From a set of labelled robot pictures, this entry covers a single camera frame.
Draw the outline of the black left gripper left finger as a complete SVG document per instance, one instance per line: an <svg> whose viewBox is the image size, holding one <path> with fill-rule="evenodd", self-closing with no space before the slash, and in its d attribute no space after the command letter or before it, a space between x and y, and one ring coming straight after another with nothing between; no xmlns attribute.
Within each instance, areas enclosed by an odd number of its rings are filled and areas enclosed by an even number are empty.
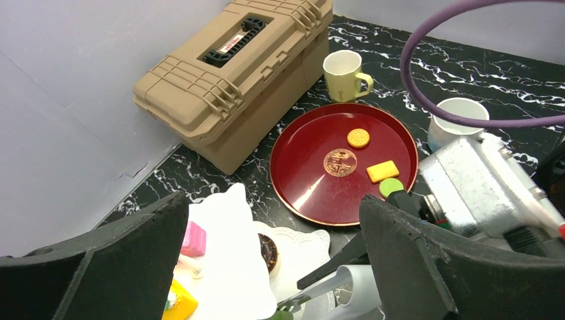
<svg viewBox="0 0 565 320"><path fill-rule="evenodd" d="M160 319L189 202L172 193L80 236L1 258L2 319Z"/></svg>

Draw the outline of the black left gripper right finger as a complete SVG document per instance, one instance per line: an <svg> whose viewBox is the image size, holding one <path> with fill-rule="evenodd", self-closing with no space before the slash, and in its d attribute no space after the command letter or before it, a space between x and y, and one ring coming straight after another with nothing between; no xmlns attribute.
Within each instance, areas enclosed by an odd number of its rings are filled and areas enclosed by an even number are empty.
<svg viewBox="0 0 565 320"><path fill-rule="evenodd" d="M491 247L374 196L360 227L387 319L563 319L564 261Z"/></svg>

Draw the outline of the metal tongs with white handle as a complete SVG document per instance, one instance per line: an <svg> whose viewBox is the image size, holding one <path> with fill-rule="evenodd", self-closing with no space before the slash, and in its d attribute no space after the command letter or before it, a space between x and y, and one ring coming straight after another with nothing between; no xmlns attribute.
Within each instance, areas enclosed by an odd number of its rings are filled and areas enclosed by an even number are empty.
<svg viewBox="0 0 565 320"><path fill-rule="evenodd" d="M294 319L384 319L370 265L342 265L329 276L281 301Z"/></svg>

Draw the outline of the yellow cake slice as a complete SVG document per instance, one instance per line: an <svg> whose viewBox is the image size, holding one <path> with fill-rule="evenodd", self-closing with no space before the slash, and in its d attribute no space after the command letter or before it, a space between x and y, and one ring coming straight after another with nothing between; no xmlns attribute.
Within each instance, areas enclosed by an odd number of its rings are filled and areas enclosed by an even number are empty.
<svg viewBox="0 0 565 320"><path fill-rule="evenodd" d="M162 320L185 320L197 309L199 302L176 280L173 279Z"/></svg>

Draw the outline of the pink cake with cherry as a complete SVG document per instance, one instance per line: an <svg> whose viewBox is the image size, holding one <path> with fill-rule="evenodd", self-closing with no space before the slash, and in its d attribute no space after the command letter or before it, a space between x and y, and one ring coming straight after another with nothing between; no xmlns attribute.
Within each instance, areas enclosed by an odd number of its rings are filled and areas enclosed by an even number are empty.
<svg viewBox="0 0 565 320"><path fill-rule="evenodd" d="M194 221L188 221L181 246L181 255L200 257L205 254L207 246L206 231Z"/></svg>

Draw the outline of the green round macaron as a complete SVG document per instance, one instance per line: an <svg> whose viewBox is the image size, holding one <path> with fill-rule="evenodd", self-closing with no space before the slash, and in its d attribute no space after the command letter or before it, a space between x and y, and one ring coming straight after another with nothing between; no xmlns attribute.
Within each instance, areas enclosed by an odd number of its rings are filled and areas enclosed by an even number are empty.
<svg viewBox="0 0 565 320"><path fill-rule="evenodd" d="M379 193L387 198L392 193L397 191L404 191L404 184L397 178L387 178L382 180L378 186Z"/></svg>

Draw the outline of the orange square cake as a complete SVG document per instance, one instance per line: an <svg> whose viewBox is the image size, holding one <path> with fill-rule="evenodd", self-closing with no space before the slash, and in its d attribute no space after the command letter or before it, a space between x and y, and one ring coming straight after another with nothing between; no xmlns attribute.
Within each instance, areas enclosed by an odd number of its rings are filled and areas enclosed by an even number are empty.
<svg viewBox="0 0 565 320"><path fill-rule="evenodd" d="M394 161L389 160L366 168L371 183L379 183L388 178L399 176L400 171Z"/></svg>

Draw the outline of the chocolate glazed donut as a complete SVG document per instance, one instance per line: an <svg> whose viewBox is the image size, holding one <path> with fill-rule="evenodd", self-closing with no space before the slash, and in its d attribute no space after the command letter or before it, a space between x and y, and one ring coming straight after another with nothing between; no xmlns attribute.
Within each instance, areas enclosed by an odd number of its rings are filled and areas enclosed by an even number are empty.
<svg viewBox="0 0 565 320"><path fill-rule="evenodd" d="M263 257L267 269L271 274L278 263L279 251L275 242L267 235L259 233L259 242L261 246L261 256Z"/></svg>

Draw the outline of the green swirl roll cake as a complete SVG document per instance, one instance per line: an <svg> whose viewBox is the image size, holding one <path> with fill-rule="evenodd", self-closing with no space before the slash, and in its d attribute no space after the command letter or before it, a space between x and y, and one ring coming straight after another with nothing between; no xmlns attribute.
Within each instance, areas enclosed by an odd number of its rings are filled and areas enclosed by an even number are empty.
<svg viewBox="0 0 565 320"><path fill-rule="evenodd" d="M268 320L294 320L294 316L290 311L277 310Z"/></svg>

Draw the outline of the red round tray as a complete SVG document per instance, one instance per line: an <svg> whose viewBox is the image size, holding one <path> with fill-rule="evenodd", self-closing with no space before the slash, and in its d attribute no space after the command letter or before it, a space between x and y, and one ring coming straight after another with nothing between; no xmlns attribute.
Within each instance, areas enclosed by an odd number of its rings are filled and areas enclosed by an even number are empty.
<svg viewBox="0 0 565 320"><path fill-rule="evenodd" d="M370 134L366 147L351 147L353 129ZM390 113L360 103L334 103L301 115L286 126L269 161L276 194L296 215L321 225L359 224L366 194L381 198L366 168L392 160L410 191L418 173L418 148L408 129Z"/></svg>

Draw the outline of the white three-tier dessert stand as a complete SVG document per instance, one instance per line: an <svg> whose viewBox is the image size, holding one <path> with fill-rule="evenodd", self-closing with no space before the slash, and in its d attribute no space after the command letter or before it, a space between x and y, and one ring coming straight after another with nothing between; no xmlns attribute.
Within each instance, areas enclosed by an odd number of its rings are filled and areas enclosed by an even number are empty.
<svg viewBox="0 0 565 320"><path fill-rule="evenodd" d="M207 233L199 278L182 263L174 270L174 278L199 302L191 319L267 319L279 301L298 292L300 278L329 260L327 231L303 233L254 221L242 183L189 205L189 220ZM279 251L271 274L259 233Z"/></svg>

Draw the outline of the orange round cookie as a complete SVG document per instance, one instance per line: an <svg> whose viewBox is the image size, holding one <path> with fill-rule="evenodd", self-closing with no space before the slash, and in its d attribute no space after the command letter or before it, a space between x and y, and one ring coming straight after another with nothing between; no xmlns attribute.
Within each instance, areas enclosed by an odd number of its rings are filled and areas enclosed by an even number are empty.
<svg viewBox="0 0 565 320"><path fill-rule="evenodd" d="M370 134L365 129L357 128L347 134L346 140L351 147L360 149L369 144Z"/></svg>

